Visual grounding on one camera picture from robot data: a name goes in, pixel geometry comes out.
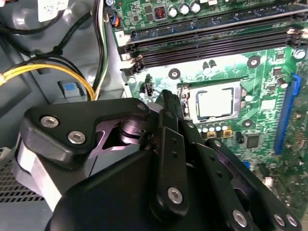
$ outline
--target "hex bolt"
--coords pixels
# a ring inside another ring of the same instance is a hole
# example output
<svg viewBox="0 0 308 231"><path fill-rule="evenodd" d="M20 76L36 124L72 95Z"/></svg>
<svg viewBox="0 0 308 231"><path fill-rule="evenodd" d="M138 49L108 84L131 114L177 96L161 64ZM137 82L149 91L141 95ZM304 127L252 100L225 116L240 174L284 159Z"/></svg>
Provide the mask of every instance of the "hex bolt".
<svg viewBox="0 0 308 231"><path fill-rule="evenodd" d="M286 216L287 216L288 221L291 223L291 225L296 227L297 226L296 220L290 214L287 214Z"/></svg>
<svg viewBox="0 0 308 231"><path fill-rule="evenodd" d="M278 214L274 213L274 218L278 224L280 224L281 226L285 226L284 220Z"/></svg>
<svg viewBox="0 0 308 231"><path fill-rule="evenodd" d="M168 197L175 204L181 204L183 201L181 192L175 187L168 188Z"/></svg>
<svg viewBox="0 0 308 231"><path fill-rule="evenodd" d="M247 227L247 220L239 210L232 212L234 220L243 228Z"/></svg>
<svg viewBox="0 0 308 231"><path fill-rule="evenodd" d="M73 144L83 144L86 141L86 136L80 131L71 131L67 138Z"/></svg>
<svg viewBox="0 0 308 231"><path fill-rule="evenodd" d="M40 119L40 123L46 128L55 128L59 125L59 121L53 116L44 116Z"/></svg>

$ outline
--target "cable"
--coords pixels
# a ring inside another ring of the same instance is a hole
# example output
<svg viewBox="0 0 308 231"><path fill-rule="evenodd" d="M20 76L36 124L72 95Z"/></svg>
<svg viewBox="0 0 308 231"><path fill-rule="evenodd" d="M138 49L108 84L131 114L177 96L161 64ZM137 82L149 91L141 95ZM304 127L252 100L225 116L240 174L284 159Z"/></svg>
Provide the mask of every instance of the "cable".
<svg viewBox="0 0 308 231"><path fill-rule="evenodd" d="M66 35L63 37L59 45L55 46L51 52L45 54L36 54L36 55L37 56L42 56L46 54L62 55L63 48L67 45L67 43L69 42L75 31L90 18L91 18L90 12L86 13L84 16L79 18L77 22L75 22L75 24L68 30ZM3 36L8 41L8 43L10 43L18 52L28 57L31 56L31 52L28 51L26 48L24 48L22 45L20 45L18 42L16 42L10 35L5 34Z"/></svg>
<svg viewBox="0 0 308 231"><path fill-rule="evenodd" d="M69 61L68 59L66 59L64 57L57 56L57 55L35 57L33 59L30 59L30 60L21 62L19 64L16 64L13 67L11 67L9 70L12 70L12 69L15 69L17 67L24 66L24 65L27 65L27 64L37 64L37 63L41 64L41 63L44 63L44 62L53 62L53 63L61 64L65 67L67 67L68 69L72 70L73 72L76 72L77 74L79 74L84 79L81 71L71 61Z"/></svg>
<svg viewBox="0 0 308 231"><path fill-rule="evenodd" d="M95 80L93 82L93 89L96 91L99 83L101 81L102 78L102 74L103 74L103 62L105 60L104 57L104 46L103 46L103 38L102 38L102 32L100 29L100 24L99 24L99 16L100 16L100 10L99 10L99 6L100 6L100 0L95 0L94 2L94 7L93 7L93 26L94 26L94 31L95 31L95 36L97 39L97 43L98 43L98 48L99 48L99 64L98 64L98 70L95 76Z"/></svg>
<svg viewBox="0 0 308 231"><path fill-rule="evenodd" d="M63 14L64 14L64 11L59 11L58 15L54 19L52 19L47 25L42 26L40 28L31 29L31 30L20 30L20 29L16 29L16 28L6 26L3 23L0 23L0 32L7 33L7 34L15 34L15 35L37 34L39 32L46 30L47 28L51 27L53 24L58 22L62 18Z"/></svg>
<svg viewBox="0 0 308 231"><path fill-rule="evenodd" d="M52 68L52 69L56 69L56 70L59 70L59 71L63 71L65 73L71 75L72 77L77 79L85 87L85 89L88 91L88 93L90 95L90 100L95 99L95 93L94 93L93 88L80 75L78 75L77 73L71 71L70 69L68 69L66 67L62 67L62 66L58 66L58 65L52 65L52 64L29 64L29 65L20 66L20 67L11 69L9 71L6 71L1 76L2 79L0 79L0 86L2 84L6 83L7 81L9 81L10 79L12 79L12 78L14 78L18 75L23 74L24 72L33 71L33 70L42 69L42 68Z"/></svg>
<svg viewBox="0 0 308 231"><path fill-rule="evenodd" d="M53 48L53 51L51 53L61 55L61 53L57 53L57 51L62 51L63 48L67 45L72 35L74 34L74 32L90 18L91 18L90 12L86 13L84 16L79 18L78 21L75 22L75 24L68 30L66 35L63 37L62 41L59 43L59 45Z"/></svg>
<svg viewBox="0 0 308 231"><path fill-rule="evenodd" d="M107 74L107 67L108 67L108 52L107 52L107 42L106 42L106 32L104 27L103 21L103 4L104 1L99 2L99 9L98 9L98 22L99 22L99 32L100 35L103 36L102 38L102 47L103 47L103 71L100 76L96 76L95 80L98 81L97 88L93 88L95 90L95 100L98 100L99 93Z"/></svg>

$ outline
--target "screw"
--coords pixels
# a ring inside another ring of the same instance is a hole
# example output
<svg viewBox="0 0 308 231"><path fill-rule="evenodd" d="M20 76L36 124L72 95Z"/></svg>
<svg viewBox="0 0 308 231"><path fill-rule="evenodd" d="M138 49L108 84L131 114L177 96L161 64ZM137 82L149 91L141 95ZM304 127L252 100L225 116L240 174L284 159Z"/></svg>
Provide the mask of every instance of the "screw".
<svg viewBox="0 0 308 231"><path fill-rule="evenodd" d="M145 110L146 109L145 106L143 104L141 104L141 103L138 104L137 107L139 107L141 110Z"/></svg>
<svg viewBox="0 0 308 231"><path fill-rule="evenodd" d="M86 141L85 135L80 131L71 131L67 138L73 144L83 144Z"/></svg>
<svg viewBox="0 0 308 231"><path fill-rule="evenodd" d="M274 217L278 224L280 224L281 226L285 226L284 220L278 214L274 213Z"/></svg>
<svg viewBox="0 0 308 231"><path fill-rule="evenodd" d="M171 112L167 111L166 114L167 114L167 116L169 116L170 118L173 118L173 115L172 115Z"/></svg>
<svg viewBox="0 0 308 231"><path fill-rule="evenodd" d="M42 119L40 119L40 123L47 128L55 128L59 125L59 121L52 116L44 116Z"/></svg>
<svg viewBox="0 0 308 231"><path fill-rule="evenodd" d="M277 164L276 164L276 163L271 163L271 164L269 165L269 167L272 168L272 169L274 169L274 168L277 167Z"/></svg>
<svg viewBox="0 0 308 231"><path fill-rule="evenodd" d="M219 141L214 141L214 143L216 144L216 146L221 147L221 143L219 143Z"/></svg>
<svg viewBox="0 0 308 231"><path fill-rule="evenodd" d="M296 220L290 214L287 214L286 216L287 216L288 221L291 223L291 225L296 227L297 226Z"/></svg>
<svg viewBox="0 0 308 231"><path fill-rule="evenodd" d="M232 212L234 220L243 228L247 226L247 220L239 210L233 210Z"/></svg>
<svg viewBox="0 0 308 231"><path fill-rule="evenodd" d="M183 201L183 196L181 192L174 187L168 188L168 197L175 204L181 204Z"/></svg>
<svg viewBox="0 0 308 231"><path fill-rule="evenodd" d="M106 0L106 4L108 6L113 6L115 4L115 0Z"/></svg>
<svg viewBox="0 0 308 231"><path fill-rule="evenodd" d="M190 127L190 128L194 128L194 124L192 122L187 122L187 125Z"/></svg>

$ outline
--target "blue connector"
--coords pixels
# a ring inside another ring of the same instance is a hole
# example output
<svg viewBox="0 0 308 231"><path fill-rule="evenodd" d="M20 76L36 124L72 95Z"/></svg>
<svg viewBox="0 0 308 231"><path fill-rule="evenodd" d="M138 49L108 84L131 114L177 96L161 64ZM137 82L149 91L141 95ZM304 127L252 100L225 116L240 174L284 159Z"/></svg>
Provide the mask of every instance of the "blue connector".
<svg viewBox="0 0 308 231"><path fill-rule="evenodd" d="M277 155L281 154L285 132L288 126L290 112L293 106L294 97L298 95L302 78L292 74L291 85L287 88L282 106L281 116L278 123L276 138L274 142L274 151Z"/></svg>

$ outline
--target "gray plastic panel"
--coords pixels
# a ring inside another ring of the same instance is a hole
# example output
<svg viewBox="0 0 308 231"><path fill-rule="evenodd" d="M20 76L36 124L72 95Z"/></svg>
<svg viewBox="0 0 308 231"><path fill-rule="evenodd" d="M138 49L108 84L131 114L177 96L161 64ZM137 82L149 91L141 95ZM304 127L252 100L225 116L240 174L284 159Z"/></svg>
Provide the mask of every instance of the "gray plastic panel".
<svg viewBox="0 0 308 231"><path fill-rule="evenodd" d="M90 11L92 5L93 0L70 0L62 19L44 32L28 36L14 35L13 37L30 51L52 51L69 28ZM0 18L6 25L18 29L33 29L44 25L38 22L37 0L20 0L7 4L0 8ZM124 84L123 75L119 70L120 58L109 26L106 33L109 65L100 99L120 98ZM0 45L3 48L0 48L0 72L27 59L17 53L6 41ZM64 48L63 56L71 60L85 78L95 76L98 66L98 45L91 20L74 33ZM71 98L71 100L64 98L58 82L66 80L75 81L68 74L57 70L51 70L43 75L40 75L38 71L32 71L0 88L0 147L14 145L20 121L27 108L41 103L67 103L82 100L80 97Z"/></svg>

